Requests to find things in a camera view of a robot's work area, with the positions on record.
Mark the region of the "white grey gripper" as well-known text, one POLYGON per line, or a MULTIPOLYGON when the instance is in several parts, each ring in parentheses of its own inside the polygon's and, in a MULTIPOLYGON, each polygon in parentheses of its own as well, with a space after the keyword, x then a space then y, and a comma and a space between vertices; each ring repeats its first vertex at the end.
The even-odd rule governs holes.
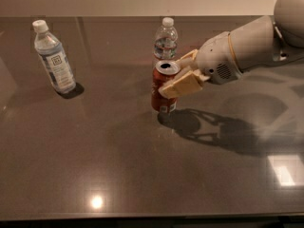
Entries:
POLYGON ((223 85, 242 76, 228 31, 209 39, 199 50, 193 49, 184 54, 176 63, 180 68, 199 69, 179 73, 173 80, 164 83, 159 93, 166 99, 201 91, 208 80, 212 84, 223 85))

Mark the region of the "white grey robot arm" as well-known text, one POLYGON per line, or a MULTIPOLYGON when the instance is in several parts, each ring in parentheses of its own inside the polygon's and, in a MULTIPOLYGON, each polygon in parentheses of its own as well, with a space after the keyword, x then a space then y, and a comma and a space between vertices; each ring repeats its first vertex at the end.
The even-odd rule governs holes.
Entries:
POLYGON ((198 92, 206 82, 227 84, 246 71, 301 60, 303 49, 304 0, 276 0, 272 17, 224 31, 179 58, 180 72, 159 92, 170 99, 198 92))

